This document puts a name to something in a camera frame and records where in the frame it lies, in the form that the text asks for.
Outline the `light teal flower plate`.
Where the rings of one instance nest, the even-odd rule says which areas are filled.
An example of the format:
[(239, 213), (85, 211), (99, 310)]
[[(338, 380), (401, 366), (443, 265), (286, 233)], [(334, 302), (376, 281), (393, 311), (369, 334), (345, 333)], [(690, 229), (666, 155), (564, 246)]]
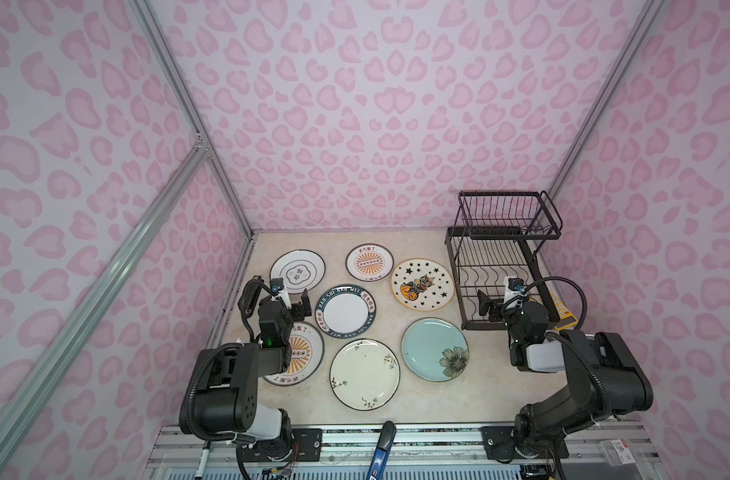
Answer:
[(413, 322), (403, 334), (401, 353), (415, 375), (436, 383), (459, 377), (469, 362), (469, 347), (462, 332), (439, 318)]

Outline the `star and cat plate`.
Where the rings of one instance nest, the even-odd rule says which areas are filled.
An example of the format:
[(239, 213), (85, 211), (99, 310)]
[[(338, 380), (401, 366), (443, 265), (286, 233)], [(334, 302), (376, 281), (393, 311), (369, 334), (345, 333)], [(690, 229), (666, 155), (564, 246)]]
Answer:
[(440, 263), (413, 258), (395, 266), (389, 281), (397, 302), (416, 312), (436, 312), (454, 297), (453, 275)]

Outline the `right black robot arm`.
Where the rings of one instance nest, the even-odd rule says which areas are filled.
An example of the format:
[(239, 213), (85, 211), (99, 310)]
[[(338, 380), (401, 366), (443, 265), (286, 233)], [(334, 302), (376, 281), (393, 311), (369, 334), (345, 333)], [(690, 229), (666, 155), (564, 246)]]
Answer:
[(566, 375), (564, 387), (522, 407), (511, 427), (482, 429), (488, 459), (509, 464), (543, 457), (559, 466), (568, 457), (569, 435), (652, 406), (651, 383), (620, 335), (554, 330), (547, 307), (523, 291), (477, 296), (480, 312), (506, 327), (513, 367)]

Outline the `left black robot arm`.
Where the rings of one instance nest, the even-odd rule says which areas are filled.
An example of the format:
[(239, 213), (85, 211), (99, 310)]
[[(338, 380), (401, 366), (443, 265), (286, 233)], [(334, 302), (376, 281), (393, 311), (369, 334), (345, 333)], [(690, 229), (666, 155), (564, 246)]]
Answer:
[(285, 291), (247, 287), (238, 300), (249, 341), (202, 350), (180, 407), (178, 426), (205, 442), (253, 449), (270, 460), (294, 451), (288, 413), (258, 399), (263, 377), (287, 372), (292, 360), (290, 336), (311, 315), (308, 292), (290, 301)]

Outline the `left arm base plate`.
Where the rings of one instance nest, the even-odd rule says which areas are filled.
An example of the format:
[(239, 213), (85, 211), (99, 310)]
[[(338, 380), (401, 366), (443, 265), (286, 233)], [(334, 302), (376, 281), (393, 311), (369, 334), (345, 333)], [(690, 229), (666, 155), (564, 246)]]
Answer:
[(322, 430), (296, 428), (282, 431), (274, 440), (237, 447), (240, 458), (253, 463), (317, 462), (322, 448)]

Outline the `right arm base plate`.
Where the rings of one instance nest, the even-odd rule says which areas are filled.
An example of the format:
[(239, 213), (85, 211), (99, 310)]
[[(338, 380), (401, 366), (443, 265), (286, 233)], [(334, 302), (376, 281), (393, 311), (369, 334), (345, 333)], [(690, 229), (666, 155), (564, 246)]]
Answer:
[(524, 460), (553, 460), (554, 455), (557, 455), (560, 460), (569, 457), (568, 448), (563, 439), (560, 439), (557, 445), (544, 441), (537, 442), (533, 446), (517, 444), (512, 425), (483, 426), (480, 428), (480, 433), (487, 459), (502, 464)]

